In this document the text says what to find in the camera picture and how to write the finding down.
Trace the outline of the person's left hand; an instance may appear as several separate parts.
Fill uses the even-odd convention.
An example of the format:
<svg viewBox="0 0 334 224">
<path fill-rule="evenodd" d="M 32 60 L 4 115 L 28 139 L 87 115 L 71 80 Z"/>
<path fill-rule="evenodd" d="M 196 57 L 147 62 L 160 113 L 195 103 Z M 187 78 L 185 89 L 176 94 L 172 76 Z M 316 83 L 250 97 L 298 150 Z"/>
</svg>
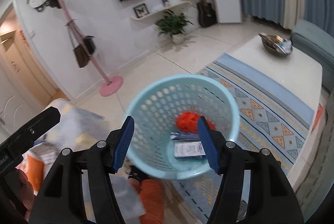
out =
<svg viewBox="0 0 334 224">
<path fill-rule="evenodd" d="M 22 204 L 25 206 L 27 210 L 24 218 L 26 221 L 29 221 L 30 213 L 33 208 L 34 198 L 35 198 L 33 186 L 28 181 L 28 177 L 22 170 L 16 169 L 14 174 L 15 178 L 17 178 L 20 182 L 19 196 L 22 200 Z"/>
</svg>

